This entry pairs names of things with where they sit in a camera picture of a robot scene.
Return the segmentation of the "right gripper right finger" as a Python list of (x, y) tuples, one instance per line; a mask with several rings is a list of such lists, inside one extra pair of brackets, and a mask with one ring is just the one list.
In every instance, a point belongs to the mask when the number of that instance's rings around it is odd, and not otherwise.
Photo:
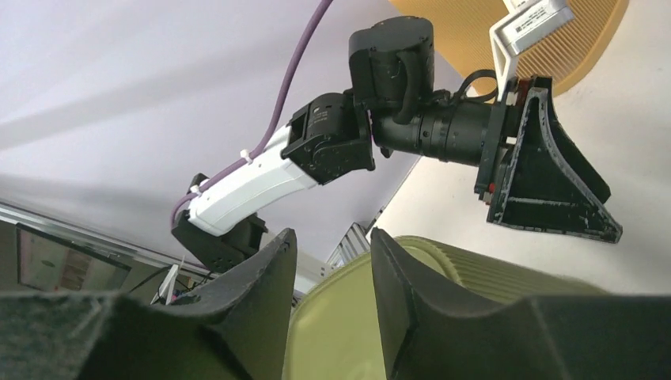
[(667, 379), (667, 295), (531, 295), (504, 305), (371, 241), (389, 379)]

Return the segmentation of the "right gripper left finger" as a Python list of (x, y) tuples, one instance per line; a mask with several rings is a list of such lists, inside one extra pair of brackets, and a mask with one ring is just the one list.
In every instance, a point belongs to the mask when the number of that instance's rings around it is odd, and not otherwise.
[(5, 292), (1, 376), (280, 379), (296, 267), (287, 228), (167, 306), (118, 291)]

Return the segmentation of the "green plastic basket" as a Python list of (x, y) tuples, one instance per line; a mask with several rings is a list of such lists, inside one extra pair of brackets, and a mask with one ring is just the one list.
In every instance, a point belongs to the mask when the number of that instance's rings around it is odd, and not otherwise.
[[(441, 276), (495, 302), (531, 294), (602, 295), (586, 281), (553, 275), (419, 236), (396, 242)], [(384, 379), (370, 252), (337, 268), (294, 309), (285, 379)]]

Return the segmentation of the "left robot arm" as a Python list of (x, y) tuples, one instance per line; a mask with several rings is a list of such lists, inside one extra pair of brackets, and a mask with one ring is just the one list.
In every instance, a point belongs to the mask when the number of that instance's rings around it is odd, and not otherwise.
[(259, 251), (260, 209), (374, 170), (378, 147), (476, 167), (489, 223), (617, 243), (610, 188), (558, 121), (552, 79), (515, 77), (513, 59), (507, 52), (455, 92), (436, 90), (427, 19), (394, 17), (353, 33), (352, 87), (309, 102), (224, 173), (196, 175), (172, 213), (172, 236), (211, 272), (227, 272)]

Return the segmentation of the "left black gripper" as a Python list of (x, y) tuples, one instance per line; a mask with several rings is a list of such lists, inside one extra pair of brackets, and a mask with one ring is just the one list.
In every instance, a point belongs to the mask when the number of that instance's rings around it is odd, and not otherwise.
[(474, 193), (489, 223), (616, 244), (610, 187), (576, 147), (552, 103), (552, 79), (510, 79), (486, 123)]

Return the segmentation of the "yellow plastic basket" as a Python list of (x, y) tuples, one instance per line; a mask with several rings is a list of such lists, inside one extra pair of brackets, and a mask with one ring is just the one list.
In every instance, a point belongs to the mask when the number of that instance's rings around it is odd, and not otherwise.
[[(568, 5), (574, 20), (521, 53), (516, 71), (521, 78), (551, 76), (555, 95), (565, 93), (591, 71), (629, 2), (576, 0)], [(399, 0), (393, 6), (404, 16), (424, 17), (432, 23), (435, 51), (460, 75), (493, 68), (488, 32), (507, 13), (502, 1)]]

